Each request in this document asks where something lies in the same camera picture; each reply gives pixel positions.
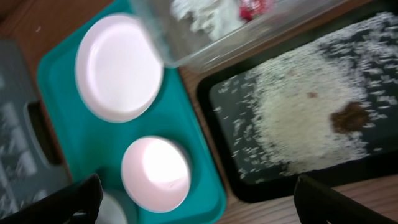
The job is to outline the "white tissue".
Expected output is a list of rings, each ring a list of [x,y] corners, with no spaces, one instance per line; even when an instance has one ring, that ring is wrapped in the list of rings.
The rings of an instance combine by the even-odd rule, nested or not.
[[[190,30],[203,31],[212,41],[245,24],[239,16],[239,1],[235,0],[173,0],[170,11],[178,21],[190,17]]]

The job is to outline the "large white plate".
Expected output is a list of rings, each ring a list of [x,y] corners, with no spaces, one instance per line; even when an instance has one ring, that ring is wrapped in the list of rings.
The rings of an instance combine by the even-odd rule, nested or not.
[[[142,22],[126,13],[95,22],[81,40],[75,82],[86,107],[110,123],[139,117],[154,102],[164,63]]]

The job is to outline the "brown food piece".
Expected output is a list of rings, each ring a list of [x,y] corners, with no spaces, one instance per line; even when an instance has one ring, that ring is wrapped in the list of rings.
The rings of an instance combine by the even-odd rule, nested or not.
[[[369,120],[369,113],[359,102],[350,102],[343,109],[330,115],[333,131],[339,134],[360,131]]]

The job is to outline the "white pink bowl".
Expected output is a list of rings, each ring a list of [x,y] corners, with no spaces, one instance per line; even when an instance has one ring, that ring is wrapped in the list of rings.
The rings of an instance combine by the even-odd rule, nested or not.
[[[145,136],[135,140],[124,153],[121,179],[128,196],[138,206],[166,213],[187,198],[192,165],[179,143],[160,136]]]

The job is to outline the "pile of rice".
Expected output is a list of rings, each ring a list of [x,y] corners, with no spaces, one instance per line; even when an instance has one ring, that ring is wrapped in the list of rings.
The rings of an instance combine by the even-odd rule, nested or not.
[[[216,88],[217,96],[228,93],[242,96],[236,109],[254,115],[233,120],[240,178],[276,165],[286,177],[368,157],[365,132],[397,119],[397,16],[381,12],[266,60]],[[350,102],[370,120],[335,133],[330,115]]]

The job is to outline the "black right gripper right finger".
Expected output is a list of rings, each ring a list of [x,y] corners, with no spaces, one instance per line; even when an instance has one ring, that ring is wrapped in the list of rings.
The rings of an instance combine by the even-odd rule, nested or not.
[[[397,224],[307,175],[298,177],[294,204],[301,223]]]

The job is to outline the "grey dish rack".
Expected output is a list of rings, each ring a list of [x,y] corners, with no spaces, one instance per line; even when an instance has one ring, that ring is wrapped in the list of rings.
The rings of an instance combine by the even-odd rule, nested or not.
[[[68,186],[29,69],[14,40],[1,40],[1,218]]]

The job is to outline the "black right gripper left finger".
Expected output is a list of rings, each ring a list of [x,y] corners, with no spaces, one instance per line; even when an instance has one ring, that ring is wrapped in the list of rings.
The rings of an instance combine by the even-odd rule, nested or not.
[[[1,219],[5,223],[94,223],[103,199],[98,174],[75,182]]]

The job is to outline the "red snack wrapper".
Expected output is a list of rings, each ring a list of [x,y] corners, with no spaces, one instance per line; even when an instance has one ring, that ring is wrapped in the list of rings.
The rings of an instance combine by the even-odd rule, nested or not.
[[[266,14],[274,7],[274,0],[240,0],[239,16],[246,22]]]

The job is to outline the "grey small bowl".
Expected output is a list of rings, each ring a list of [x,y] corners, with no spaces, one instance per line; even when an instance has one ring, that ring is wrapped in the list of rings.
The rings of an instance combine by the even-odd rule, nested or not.
[[[136,204],[127,193],[105,190],[95,224],[137,224],[139,216]]]

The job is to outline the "teal serving tray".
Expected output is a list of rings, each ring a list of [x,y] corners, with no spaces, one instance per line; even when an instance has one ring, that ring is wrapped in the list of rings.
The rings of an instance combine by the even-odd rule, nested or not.
[[[97,118],[82,102],[75,83],[78,46],[93,21],[47,53],[37,83],[58,141],[75,180],[99,172],[103,187],[122,190],[121,160],[128,146],[143,136],[162,136],[179,143],[190,156],[192,185],[175,210],[153,213],[138,209],[140,223],[214,223],[227,199],[200,124],[176,69],[167,69],[161,90],[149,109],[127,123]]]

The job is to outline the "clear plastic bin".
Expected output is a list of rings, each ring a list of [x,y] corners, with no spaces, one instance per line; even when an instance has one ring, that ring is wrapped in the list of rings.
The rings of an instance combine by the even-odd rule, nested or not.
[[[165,65],[205,72],[343,0],[131,0]]]

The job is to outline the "black plastic tray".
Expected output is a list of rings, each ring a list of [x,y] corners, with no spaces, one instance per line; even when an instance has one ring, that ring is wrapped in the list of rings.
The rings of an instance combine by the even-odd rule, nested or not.
[[[348,1],[334,11],[339,13],[338,17],[329,21],[322,19],[320,25],[303,29],[299,34],[220,70],[198,84],[197,98],[216,150],[221,157],[228,182],[235,196],[244,202],[257,203],[291,196],[298,176],[284,177],[281,174],[282,165],[262,168],[259,172],[247,177],[238,176],[238,169],[245,167],[245,164],[242,156],[233,156],[233,151],[237,148],[233,144],[233,120],[243,118],[250,121],[254,115],[249,110],[234,107],[234,104],[242,99],[241,95],[233,96],[228,93],[226,96],[217,96],[216,88],[233,76],[242,80],[246,71],[268,59],[280,56],[355,22],[369,19],[379,12],[387,11],[397,14],[397,0]],[[370,155],[367,158],[310,171],[308,175],[329,187],[336,187],[396,174],[397,119],[390,117],[376,124],[376,128],[364,134],[364,138],[369,141],[366,151]]]

